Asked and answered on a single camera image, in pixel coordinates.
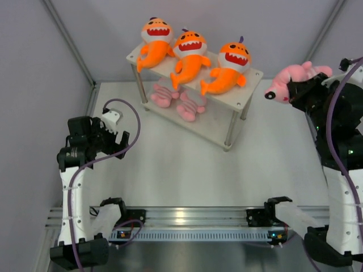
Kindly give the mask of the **pink frog plush front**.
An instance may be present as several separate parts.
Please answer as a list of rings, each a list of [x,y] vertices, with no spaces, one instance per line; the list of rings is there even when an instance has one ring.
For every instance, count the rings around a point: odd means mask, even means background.
[[[267,100],[288,104],[290,99],[288,83],[304,82],[319,73],[324,73],[328,77],[333,75],[333,71],[329,66],[314,66],[311,61],[306,61],[303,64],[289,65],[273,78],[270,87],[264,92],[264,97]]]

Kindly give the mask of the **pink striped plush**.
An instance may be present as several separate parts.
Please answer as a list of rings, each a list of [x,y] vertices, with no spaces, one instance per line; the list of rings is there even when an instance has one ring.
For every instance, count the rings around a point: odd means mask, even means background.
[[[184,121],[193,122],[197,114],[205,112],[207,99],[195,91],[183,91],[180,95],[180,100],[181,103],[176,107],[176,110]]]

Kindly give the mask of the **large orange shark plush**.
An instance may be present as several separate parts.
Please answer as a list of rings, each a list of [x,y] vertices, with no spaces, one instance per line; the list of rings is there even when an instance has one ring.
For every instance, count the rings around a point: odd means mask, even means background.
[[[214,81],[207,83],[200,80],[202,95],[221,95],[236,85],[246,85],[244,73],[250,68],[251,54],[243,42],[244,37],[241,36],[238,42],[229,42],[221,47],[217,57],[218,66],[209,73]]]

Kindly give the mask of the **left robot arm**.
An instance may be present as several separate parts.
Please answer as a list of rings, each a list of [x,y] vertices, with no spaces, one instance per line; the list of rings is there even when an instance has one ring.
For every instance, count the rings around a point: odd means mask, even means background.
[[[130,134],[124,131],[121,141],[116,141],[116,126],[121,118],[120,113],[110,111],[101,117],[81,116],[67,122],[69,135],[57,154],[63,191],[62,225],[57,245],[49,251],[50,259],[65,270],[83,271],[105,265],[113,226],[123,226],[128,220],[121,198],[103,200],[92,219],[86,181],[97,154],[124,158],[123,149],[129,146]]]

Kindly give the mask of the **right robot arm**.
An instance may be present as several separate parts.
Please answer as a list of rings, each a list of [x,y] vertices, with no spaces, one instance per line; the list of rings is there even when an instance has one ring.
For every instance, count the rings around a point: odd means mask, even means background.
[[[319,223],[288,197],[264,204],[269,224],[291,227],[309,256],[333,267],[362,261],[362,70],[305,79],[289,79],[284,90],[272,86],[268,100],[305,113],[314,129],[314,144],[328,189],[329,222]]]

